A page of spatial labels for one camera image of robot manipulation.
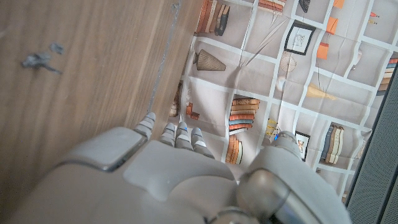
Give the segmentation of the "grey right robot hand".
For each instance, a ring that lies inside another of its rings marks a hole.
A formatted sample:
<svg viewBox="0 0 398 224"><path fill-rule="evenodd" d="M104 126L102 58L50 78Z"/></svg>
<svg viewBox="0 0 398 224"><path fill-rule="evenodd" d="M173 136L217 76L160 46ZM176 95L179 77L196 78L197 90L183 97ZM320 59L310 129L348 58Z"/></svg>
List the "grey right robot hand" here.
<svg viewBox="0 0 398 224"><path fill-rule="evenodd" d="M335 191L300 158L284 131L240 178L208 150L200 129L155 114L66 153L8 223L349 223Z"/></svg>

